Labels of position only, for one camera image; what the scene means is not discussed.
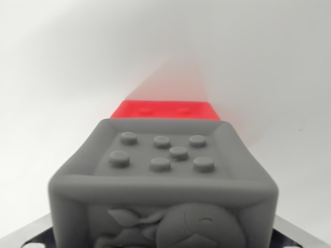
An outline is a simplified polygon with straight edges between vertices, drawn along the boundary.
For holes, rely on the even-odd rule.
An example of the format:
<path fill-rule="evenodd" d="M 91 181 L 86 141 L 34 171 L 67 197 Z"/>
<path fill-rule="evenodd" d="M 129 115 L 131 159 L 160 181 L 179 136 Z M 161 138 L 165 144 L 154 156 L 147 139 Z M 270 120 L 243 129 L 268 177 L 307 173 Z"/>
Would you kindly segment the black-padded silver gripper left finger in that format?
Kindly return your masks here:
<path fill-rule="evenodd" d="M 1 247 L 22 247 L 24 243 L 52 227 L 51 215 L 43 217 L 25 225 L 22 228 L 1 238 Z"/>

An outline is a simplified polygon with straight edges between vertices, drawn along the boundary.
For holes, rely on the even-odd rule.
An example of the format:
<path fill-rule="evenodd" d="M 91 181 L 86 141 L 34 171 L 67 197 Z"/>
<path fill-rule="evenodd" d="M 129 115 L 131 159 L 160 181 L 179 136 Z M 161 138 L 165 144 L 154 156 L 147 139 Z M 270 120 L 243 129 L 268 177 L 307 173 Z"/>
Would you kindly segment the black-padded silver gripper right finger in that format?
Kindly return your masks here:
<path fill-rule="evenodd" d="M 330 245 L 276 216 L 273 229 L 273 247 L 330 247 Z"/>

